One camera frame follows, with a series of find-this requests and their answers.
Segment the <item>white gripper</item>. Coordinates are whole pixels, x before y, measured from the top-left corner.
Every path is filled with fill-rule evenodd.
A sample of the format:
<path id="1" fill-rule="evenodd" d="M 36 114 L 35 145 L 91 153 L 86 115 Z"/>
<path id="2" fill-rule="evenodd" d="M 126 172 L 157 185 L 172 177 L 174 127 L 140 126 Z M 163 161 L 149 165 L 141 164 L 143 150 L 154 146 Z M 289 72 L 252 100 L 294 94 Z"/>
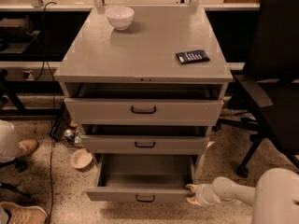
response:
<path id="1" fill-rule="evenodd" d="M 215 204 L 214 190 L 211 184 L 187 184 L 186 189 L 195 193 L 194 197 L 187 197 L 187 202 L 198 206 L 209 206 Z"/>

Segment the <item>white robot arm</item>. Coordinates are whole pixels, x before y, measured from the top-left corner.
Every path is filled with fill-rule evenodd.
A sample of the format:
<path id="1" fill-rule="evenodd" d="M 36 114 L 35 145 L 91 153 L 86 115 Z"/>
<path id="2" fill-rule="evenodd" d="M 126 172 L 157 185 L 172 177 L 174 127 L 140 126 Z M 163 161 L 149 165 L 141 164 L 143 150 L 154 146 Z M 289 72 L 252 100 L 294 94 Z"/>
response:
<path id="1" fill-rule="evenodd" d="M 299 224 L 299 174 L 274 168 L 261 175 L 255 187 L 239 185 L 227 177 L 211 184 L 188 184 L 187 201 L 200 206 L 245 203 L 252 207 L 251 224 Z"/>

